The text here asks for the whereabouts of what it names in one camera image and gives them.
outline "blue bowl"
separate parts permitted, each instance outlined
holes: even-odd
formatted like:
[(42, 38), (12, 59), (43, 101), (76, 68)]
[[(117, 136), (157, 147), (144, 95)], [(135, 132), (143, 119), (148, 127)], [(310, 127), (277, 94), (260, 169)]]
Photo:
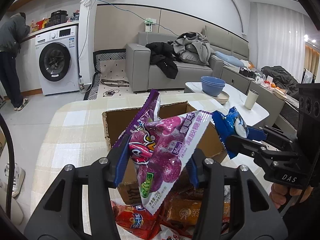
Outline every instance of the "blue bowl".
[(204, 76), (201, 78), (201, 81), (210, 83), (210, 84), (214, 84), (214, 85), (224, 85), (226, 82), (220, 78), (216, 78), (216, 77), (208, 77), (208, 76)]
[(213, 84), (213, 83), (209, 83), (209, 82), (206, 82), (206, 81), (201, 81), (202, 83), (206, 83), (208, 85), (212, 85), (212, 86), (215, 86), (215, 87), (224, 87), (226, 84)]
[(213, 84), (208, 84), (207, 82), (201, 81), (202, 84), (202, 90), (204, 93), (208, 94), (209, 96), (216, 97), (218, 94), (220, 94), (225, 87), (225, 85), (221, 86), (215, 86)]

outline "curtain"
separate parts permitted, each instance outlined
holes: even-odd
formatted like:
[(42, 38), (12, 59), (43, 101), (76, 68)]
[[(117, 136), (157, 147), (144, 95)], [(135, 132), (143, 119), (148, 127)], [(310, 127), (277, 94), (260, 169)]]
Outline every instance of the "curtain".
[(304, 68), (309, 70), (315, 76), (318, 72), (319, 56), (319, 52), (306, 45)]
[(301, 83), (305, 56), (303, 15), (277, 5), (258, 5), (258, 69), (282, 66)]

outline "white sneaker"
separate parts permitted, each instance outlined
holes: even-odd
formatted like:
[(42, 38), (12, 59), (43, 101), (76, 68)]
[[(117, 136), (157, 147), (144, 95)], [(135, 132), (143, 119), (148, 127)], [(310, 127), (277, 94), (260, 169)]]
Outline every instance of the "white sneaker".
[(24, 108), (28, 102), (29, 102), (29, 99), (28, 98), (24, 98), (23, 101), (22, 101), (22, 105), (17, 108), (17, 111), (22, 110), (22, 108)]
[[(12, 197), (16, 197), (21, 190), (21, 186), (25, 177), (26, 172), (24, 169), (20, 168), (17, 163), (14, 164), (14, 178), (13, 178), (13, 188), (12, 188)], [(7, 179), (9, 178), (9, 163), (6, 164), (4, 168), (4, 173)]]

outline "table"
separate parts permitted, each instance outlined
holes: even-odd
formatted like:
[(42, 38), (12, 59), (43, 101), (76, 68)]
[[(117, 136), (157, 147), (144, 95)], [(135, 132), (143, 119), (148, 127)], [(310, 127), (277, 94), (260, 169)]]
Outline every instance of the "table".
[[(223, 107), (225, 108), (224, 110), (221, 111), (223, 114), (227, 114), (229, 109), (235, 106), (247, 125), (250, 125), (250, 126), (263, 125), (263, 120), (265, 120), (269, 116), (269, 113), (266, 109), (264, 109), (258, 103), (255, 103), (251, 110), (247, 109), (244, 106), (247, 96), (227, 83), (222, 91), (226, 92), (230, 96), (229, 101), (223, 105)], [(185, 93), (194, 92), (194, 93), (205, 94), (202, 91), (201, 82), (187, 82), (184, 92)], [(218, 105), (222, 106), (218, 101), (216, 101), (216, 104), (217, 106)]]
[[(92, 164), (101, 157), (108, 155), (109, 149), (104, 138), (102, 112), (141, 107), (148, 95), (137, 95), (123, 98), (102, 98), (98, 100), (77, 101), (60, 108), (49, 125), (44, 142), (41, 145), (31, 191), (31, 213), (38, 205), (55, 177), (66, 164), (81, 167)], [(161, 95), (162, 104), (188, 101), (196, 109), (213, 112), (223, 111), (225, 108), (216, 100), (205, 94), (189, 93), (179, 95)], [(225, 165), (237, 167), (244, 163), (254, 172), (263, 183), (263, 171), (252, 162), (228, 157), (223, 161)], [(111, 200), (123, 203), (118, 190), (109, 189)], [(87, 187), (83, 190), (83, 225), (84, 231), (90, 234), (90, 220), (88, 210)], [(124, 229), (118, 227), (121, 239), (138, 239)]]

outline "metal screw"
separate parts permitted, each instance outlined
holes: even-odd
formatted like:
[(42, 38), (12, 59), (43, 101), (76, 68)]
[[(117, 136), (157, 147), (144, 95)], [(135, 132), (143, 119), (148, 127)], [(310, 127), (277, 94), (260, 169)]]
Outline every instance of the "metal screw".
[(213, 164), (214, 163), (214, 160), (213, 159), (211, 159), (211, 158), (206, 158), (206, 159), (204, 159), (204, 162), (206, 163), (206, 164)]
[(247, 166), (247, 165), (244, 165), (244, 164), (240, 165), (240, 166), (239, 166), (239, 169), (240, 169), (241, 171), (248, 171), (248, 170), (249, 170), (248, 166)]
[(67, 164), (66, 166), (64, 166), (65, 171), (71, 171), (72, 169), (73, 169), (73, 166), (71, 164)]
[(100, 164), (106, 164), (108, 162), (108, 159), (106, 157), (100, 158), (99, 163)]

